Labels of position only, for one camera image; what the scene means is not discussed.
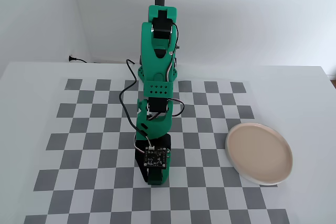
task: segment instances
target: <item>circuit board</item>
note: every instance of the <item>circuit board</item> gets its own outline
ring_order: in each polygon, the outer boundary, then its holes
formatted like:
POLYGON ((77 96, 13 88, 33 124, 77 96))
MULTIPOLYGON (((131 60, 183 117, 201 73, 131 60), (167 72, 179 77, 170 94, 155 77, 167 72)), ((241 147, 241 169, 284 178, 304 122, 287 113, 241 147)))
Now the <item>circuit board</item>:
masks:
POLYGON ((167 149, 163 147, 146 147, 144 166, 166 169, 167 149))

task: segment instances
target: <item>white table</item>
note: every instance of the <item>white table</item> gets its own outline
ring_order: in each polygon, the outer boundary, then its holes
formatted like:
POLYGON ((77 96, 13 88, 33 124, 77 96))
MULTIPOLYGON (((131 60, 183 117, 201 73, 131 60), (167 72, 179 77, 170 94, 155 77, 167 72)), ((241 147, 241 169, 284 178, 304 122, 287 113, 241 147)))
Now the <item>white table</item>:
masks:
MULTIPOLYGON (((292 174, 277 196, 290 223, 335 222, 336 90, 320 67, 177 69, 178 79, 249 81, 263 122, 280 132, 293 152, 292 174)), ((14 223, 22 194, 16 188, 26 181, 60 79, 87 77, 132 79, 123 64, 8 65, 0 81, 0 223, 14 223)))

